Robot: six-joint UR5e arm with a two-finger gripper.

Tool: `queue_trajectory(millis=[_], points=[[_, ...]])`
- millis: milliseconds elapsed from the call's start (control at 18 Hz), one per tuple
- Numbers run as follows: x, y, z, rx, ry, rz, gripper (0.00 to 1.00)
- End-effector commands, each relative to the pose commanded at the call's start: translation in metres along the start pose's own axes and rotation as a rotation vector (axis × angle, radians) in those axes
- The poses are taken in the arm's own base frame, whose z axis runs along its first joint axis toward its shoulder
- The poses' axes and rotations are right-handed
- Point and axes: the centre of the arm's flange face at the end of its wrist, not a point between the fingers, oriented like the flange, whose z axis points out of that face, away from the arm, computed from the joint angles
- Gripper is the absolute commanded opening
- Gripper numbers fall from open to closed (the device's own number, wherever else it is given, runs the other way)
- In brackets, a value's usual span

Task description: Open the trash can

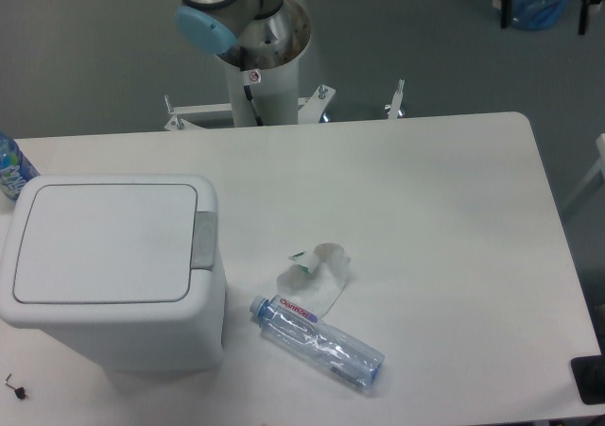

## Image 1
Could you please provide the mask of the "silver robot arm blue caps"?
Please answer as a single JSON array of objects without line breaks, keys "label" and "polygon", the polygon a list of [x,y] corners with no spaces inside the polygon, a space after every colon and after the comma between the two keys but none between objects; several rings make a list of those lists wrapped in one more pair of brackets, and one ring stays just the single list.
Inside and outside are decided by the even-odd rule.
[{"label": "silver robot arm blue caps", "polygon": [[277,14],[284,0],[181,0],[175,23],[196,48],[223,55],[256,22]]}]

